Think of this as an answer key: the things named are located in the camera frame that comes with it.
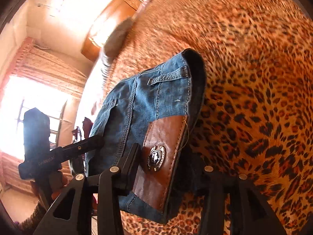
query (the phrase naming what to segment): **leopard print bedspread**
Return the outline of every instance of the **leopard print bedspread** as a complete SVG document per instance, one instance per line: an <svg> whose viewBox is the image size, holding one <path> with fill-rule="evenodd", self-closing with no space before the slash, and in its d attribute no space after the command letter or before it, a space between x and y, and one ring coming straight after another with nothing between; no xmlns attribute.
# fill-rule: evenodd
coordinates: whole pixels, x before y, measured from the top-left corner
<svg viewBox="0 0 313 235"><path fill-rule="evenodd" d="M202 55L208 77L193 151L214 169L245 173L297 234L313 211L313 22L292 0L152 0L104 95L185 48ZM167 225L121 215L131 234L196 234L202 205L187 194Z"/></svg>

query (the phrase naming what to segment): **silver concho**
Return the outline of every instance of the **silver concho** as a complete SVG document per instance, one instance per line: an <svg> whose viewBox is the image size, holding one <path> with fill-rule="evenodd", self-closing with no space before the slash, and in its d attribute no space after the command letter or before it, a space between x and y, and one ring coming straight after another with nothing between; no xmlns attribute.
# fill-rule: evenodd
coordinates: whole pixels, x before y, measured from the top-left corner
<svg viewBox="0 0 313 235"><path fill-rule="evenodd" d="M154 146L148 156L148 168L158 171L165 158L165 148L163 146Z"/></svg>

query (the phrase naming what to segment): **jeans pocket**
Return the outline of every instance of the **jeans pocket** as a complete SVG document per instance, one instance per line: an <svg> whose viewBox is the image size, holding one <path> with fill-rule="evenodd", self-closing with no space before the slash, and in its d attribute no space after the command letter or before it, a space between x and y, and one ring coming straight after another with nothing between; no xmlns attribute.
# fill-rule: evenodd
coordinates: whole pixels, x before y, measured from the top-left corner
<svg viewBox="0 0 313 235"><path fill-rule="evenodd" d="M155 78L150 78L148 80L147 85L155 85L157 83L161 83L161 82L167 82L167 81L173 81L173 80L179 80L179 79L183 79L183 78L189 78L189 69L188 66L183 66L178 68L177 70L167 73L167 74L163 74L160 75L158 77Z"/></svg>

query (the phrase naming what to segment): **person's hand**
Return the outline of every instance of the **person's hand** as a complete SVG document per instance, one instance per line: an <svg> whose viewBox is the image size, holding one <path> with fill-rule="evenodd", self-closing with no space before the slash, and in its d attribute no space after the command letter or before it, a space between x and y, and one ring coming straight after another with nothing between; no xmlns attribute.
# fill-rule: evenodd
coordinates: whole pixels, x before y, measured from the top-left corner
<svg viewBox="0 0 313 235"><path fill-rule="evenodd" d="M68 184L67 177L63 174L62 175L62 188L58 189L57 191L53 192L51 195L51 198L55 200L61 193L61 190ZM34 181L30 181L30 185L32 187L33 194L39 199L40 202L40 196L39 196L39 188L38 185Z"/></svg>

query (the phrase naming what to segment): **floor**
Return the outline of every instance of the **floor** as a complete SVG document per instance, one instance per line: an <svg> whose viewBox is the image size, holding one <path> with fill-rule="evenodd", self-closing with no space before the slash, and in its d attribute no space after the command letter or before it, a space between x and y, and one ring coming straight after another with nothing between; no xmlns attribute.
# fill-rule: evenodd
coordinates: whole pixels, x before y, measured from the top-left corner
<svg viewBox="0 0 313 235"><path fill-rule="evenodd" d="M0 194L0 199L13 221L22 222L30 217L38 199L13 189Z"/></svg>

